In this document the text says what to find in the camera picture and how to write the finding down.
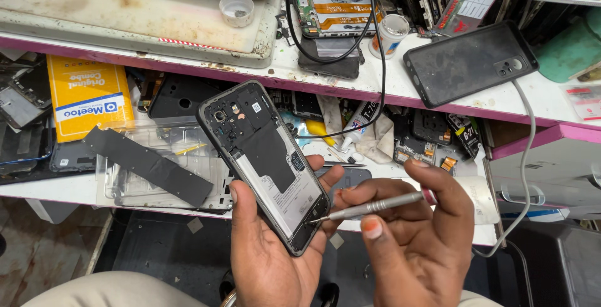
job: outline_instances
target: white bottle cap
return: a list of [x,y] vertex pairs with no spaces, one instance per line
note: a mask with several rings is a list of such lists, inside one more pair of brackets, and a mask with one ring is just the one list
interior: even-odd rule
[[342,146],[340,147],[340,149],[346,150],[346,148],[348,148],[350,143],[352,143],[352,142],[353,142],[353,139],[351,137],[344,138],[344,142],[342,143]]

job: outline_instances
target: white plastic container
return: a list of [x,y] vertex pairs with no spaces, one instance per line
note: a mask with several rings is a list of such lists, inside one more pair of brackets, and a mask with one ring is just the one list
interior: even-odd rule
[[221,0],[219,9],[223,20],[234,28],[251,24],[255,17],[255,3],[252,0]]
[[[401,15],[390,14],[384,17],[380,24],[380,40],[384,48],[384,58],[390,59],[397,53],[398,44],[409,33],[409,22]],[[375,57],[380,58],[378,37],[374,36],[370,43],[370,51]]]
[[[346,124],[346,127],[344,128],[343,131],[350,130],[352,128],[359,127],[359,126],[369,123],[370,120],[372,120],[374,118],[376,113],[378,113],[379,109],[380,109],[379,103],[362,101],[359,104],[357,111],[355,111],[355,114],[353,115],[353,117],[349,120],[349,123]],[[348,149],[350,143],[359,142],[361,140],[363,133],[365,132],[365,129],[366,129],[366,127],[361,128],[359,130],[351,131],[349,133],[345,133],[344,134],[344,142],[342,143],[342,146],[340,147],[339,151],[344,152],[345,150]]]

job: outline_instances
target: silver screwdriver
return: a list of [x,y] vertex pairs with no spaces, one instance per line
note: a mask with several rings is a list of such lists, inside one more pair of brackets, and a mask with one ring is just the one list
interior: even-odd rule
[[344,210],[330,213],[325,217],[321,217],[321,219],[312,220],[308,223],[318,223],[327,220],[354,218],[362,216],[364,214],[383,211],[387,208],[407,205],[408,203],[417,202],[421,200],[425,200],[430,205],[436,205],[438,203],[438,198],[436,197],[436,194],[429,188],[423,187],[420,192],[407,193],[406,195],[391,197],[379,201],[364,203],[363,205],[345,208]]

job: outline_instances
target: barcode sticker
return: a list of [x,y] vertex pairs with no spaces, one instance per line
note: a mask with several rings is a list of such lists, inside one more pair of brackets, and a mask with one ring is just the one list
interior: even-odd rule
[[252,109],[255,110],[255,113],[257,113],[257,112],[261,111],[261,106],[257,102],[255,104],[252,104]]

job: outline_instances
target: pink shelf edge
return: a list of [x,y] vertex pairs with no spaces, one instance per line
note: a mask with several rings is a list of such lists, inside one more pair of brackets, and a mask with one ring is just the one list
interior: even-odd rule
[[[215,64],[211,68],[201,68],[190,65],[182,65],[171,62],[161,62],[158,60],[145,58],[143,54],[140,57],[127,57],[118,54],[99,53],[96,51],[87,51],[83,49],[75,49],[70,47],[64,47],[60,45],[52,45],[46,43],[38,43],[32,41],[22,41],[19,39],[0,38],[0,47],[8,47],[12,49],[21,49],[28,51],[35,51],[39,53],[54,54],[57,56],[73,57],[79,59],[96,60],[98,62],[134,66],[136,68],[153,69],[158,71],[166,71],[169,73],[179,73],[187,75],[195,75],[199,77],[206,77],[218,80],[227,80],[235,82],[243,82],[249,79],[258,80],[261,84],[271,88],[281,88],[294,91],[303,91],[313,94],[331,95],[337,97],[345,97],[356,100],[365,101],[379,101],[380,95],[377,92],[361,91],[336,88],[333,85],[319,85],[312,83],[305,83],[303,81],[278,79],[268,76],[258,76],[246,73],[236,72],[235,68],[224,66],[222,64]],[[394,96],[387,95],[386,103],[391,105],[401,105],[408,107],[415,107],[418,109],[426,109],[424,103],[419,98],[410,98],[405,96]],[[494,111],[488,109],[480,109],[477,107],[470,107],[465,105],[454,105],[446,104],[436,108],[436,111],[443,111],[449,113],[457,113],[466,116],[476,116],[488,119],[498,119],[509,122],[528,124],[530,119],[527,115],[520,115],[516,113],[508,113],[503,111]],[[581,123],[568,123],[560,122],[559,120],[549,118],[537,118],[536,124],[538,126],[555,126],[558,124],[564,124],[580,128],[588,128],[589,130],[601,131],[601,127],[590,126]]]
[[[555,142],[562,138],[601,144],[601,131],[594,130],[593,128],[582,128],[560,124],[537,133],[534,136],[531,148]],[[524,151],[527,142],[528,137],[525,137],[513,143],[494,148],[492,150],[492,160],[504,158]]]

